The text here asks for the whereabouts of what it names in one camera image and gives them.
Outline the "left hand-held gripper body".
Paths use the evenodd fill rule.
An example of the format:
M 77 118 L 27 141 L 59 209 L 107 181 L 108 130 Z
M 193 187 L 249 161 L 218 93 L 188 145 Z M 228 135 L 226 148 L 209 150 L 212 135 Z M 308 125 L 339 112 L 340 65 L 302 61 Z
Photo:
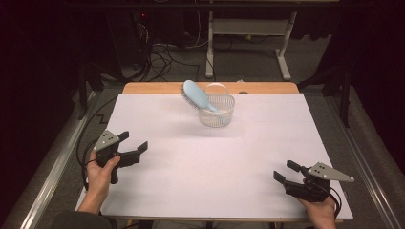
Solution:
M 107 161 L 114 156 L 120 156 L 120 162 L 111 173 L 111 184 L 118 183 L 118 168 L 129 167 L 140 162 L 140 155 L 138 154 L 137 150 L 126 153 L 120 153 L 118 151 L 119 144 L 122 141 L 119 141 L 117 136 L 118 135 L 105 130 L 94 147 L 94 151 L 96 152 L 96 163 L 100 167 L 103 167 Z

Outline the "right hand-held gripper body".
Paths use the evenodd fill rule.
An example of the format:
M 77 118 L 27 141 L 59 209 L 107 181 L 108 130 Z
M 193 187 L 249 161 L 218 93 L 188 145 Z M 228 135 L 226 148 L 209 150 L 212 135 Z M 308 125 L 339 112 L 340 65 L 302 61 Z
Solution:
M 286 180 L 284 188 L 288 195 L 309 202 L 323 202 L 330 195 L 331 180 L 354 182 L 353 177 L 323 162 L 317 162 L 311 167 L 301 166 L 301 171 L 298 173 L 304 176 L 305 181 L 303 183 L 297 183 Z

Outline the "light blue hairbrush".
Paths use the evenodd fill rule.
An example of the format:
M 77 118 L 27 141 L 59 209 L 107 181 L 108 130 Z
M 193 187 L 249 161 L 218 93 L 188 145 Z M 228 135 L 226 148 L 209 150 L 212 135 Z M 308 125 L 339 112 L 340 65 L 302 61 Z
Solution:
M 210 104 L 207 94 L 192 80 L 185 80 L 182 83 L 181 94 L 185 101 L 196 109 L 214 113 L 219 111 Z

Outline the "white plastic basket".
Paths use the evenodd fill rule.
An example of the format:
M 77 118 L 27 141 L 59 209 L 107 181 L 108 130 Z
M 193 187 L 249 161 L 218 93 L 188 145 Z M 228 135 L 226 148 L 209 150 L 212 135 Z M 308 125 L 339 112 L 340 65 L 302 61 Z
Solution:
M 200 122 L 211 128 L 227 126 L 231 122 L 235 108 L 235 98 L 229 93 L 229 89 L 222 83 L 210 83 L 203 91 L 217 112 L 209 109 L 199 110 Z

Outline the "person's left hand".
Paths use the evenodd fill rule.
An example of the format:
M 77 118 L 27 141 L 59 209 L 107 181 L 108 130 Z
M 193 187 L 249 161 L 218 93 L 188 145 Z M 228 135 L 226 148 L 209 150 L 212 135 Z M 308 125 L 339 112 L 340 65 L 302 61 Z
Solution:
M 103 167 L 100 167 L 96 163 L 96 153 L 90 153 L 90 161 L 87 164 L 89 182 L 87 195 L 89 197 L 106 199 L 109 192 L 111 173 L 119 162 L 120 156 L 114 156 Z

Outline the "person's right hand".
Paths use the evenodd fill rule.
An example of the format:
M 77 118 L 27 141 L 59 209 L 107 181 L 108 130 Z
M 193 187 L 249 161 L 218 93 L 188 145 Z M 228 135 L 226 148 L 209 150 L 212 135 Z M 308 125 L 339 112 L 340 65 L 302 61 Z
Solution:
M 309 202 L 300 198 L 298 201 L 306 208 L 314 229 L 336 229 L 335 202 L 332 198 L 326 198 L 323 202 Z

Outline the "black metal stand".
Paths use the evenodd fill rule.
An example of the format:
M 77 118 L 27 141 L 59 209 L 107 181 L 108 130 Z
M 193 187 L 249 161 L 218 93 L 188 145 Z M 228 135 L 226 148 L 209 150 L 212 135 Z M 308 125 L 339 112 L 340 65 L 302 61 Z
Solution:
M 351 71 L 345 64 L 338 64 L 322 73 L 316 73 L 313 77 L 300 82 L 297 87 L 299 90 L 309 85 L 323 84 L 321 90 L 323 96 L 340 95 L 339 116 L 346 128 L 349 124 L 349 105 L 350 105 L 350 87 Z
M 95 63 L 80 60 L 78 62 L 78 94 L 79 94 L 79 115 L 82 120 L 88 110 L 87 86 L 95 92 L 103 90 L 101 74 Z

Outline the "dark computer tower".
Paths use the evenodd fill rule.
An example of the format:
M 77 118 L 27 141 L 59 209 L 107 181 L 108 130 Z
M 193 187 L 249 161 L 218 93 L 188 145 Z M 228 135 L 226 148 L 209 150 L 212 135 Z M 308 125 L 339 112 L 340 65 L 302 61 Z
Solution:
M 145 66 L 145 42 L 139 36 L 134 14 L 130 11 L 110 12 L 108 20 L 120 64 L 127 67 Z

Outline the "aluminium floor rail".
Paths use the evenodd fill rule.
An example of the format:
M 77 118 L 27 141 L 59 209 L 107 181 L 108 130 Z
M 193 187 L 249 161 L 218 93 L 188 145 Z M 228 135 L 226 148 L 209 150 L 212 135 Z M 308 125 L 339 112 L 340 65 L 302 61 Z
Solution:
M 405 175 L 402 174 L 358 98 L 350 103 L 349 126 L 339 115 L 335 98 L 327 97 L 333 115 L 350 145 L 358 169 L 386 229 L 405 229 Z
M 88 95 L 88 107 L 84 113 L 77 104 L 62 130 L 56 135 L 54 144 L 24 191 L 23 204 L 26 210 L 22 221 L 17 224 L 17 229 L 35 229 L 38 225 L 62 178 L 78 136 L 88 120 L 88 112 L 93 109 L 98 98 L 99 95 L 95 92 Z

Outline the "white metal table frame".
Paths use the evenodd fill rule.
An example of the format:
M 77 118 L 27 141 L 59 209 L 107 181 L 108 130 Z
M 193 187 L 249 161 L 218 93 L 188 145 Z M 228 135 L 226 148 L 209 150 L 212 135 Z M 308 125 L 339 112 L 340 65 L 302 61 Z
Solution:
M 214 18 L 211 11 L 208 17 L 208 40 L 206 52 L 205 76 L 214 76 L 214 50 L 213 37 L 215 35 L 260 35 L 260 36 L 282 36 L 283 44 L 280 49 L 274 51 L 282 77 L 286 81 L 291 80 L 291 75 L 285 59 L 285 52 L 288 46 L 297 12 L 293 11 L 286 20 L 264 20 L 264 19 L 219 19 Z

